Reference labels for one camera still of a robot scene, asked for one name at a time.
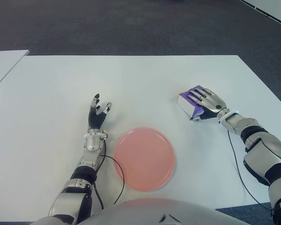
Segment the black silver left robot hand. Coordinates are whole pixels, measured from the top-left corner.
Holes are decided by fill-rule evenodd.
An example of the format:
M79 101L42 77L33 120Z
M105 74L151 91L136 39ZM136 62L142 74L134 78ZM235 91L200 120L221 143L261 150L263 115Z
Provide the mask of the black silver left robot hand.
M89 114L88 114L88 130L91 129L100 130L102 124L106 119L107 114L111 110L112 103L108 102L105 108L100 113L98 113L98 110L100 109L100 106L98 105L99 97L100 94L96 94L91 101Z

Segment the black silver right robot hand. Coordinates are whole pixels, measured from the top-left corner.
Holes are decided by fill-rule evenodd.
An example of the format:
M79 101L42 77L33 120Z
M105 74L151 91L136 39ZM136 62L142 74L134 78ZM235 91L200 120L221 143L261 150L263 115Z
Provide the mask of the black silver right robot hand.
M190 98L196 105L201 106L204 112L198 116L192 116L190 120L199 121L211 118L220 118L229 112L226 103L209 89L197 89L189 91Z

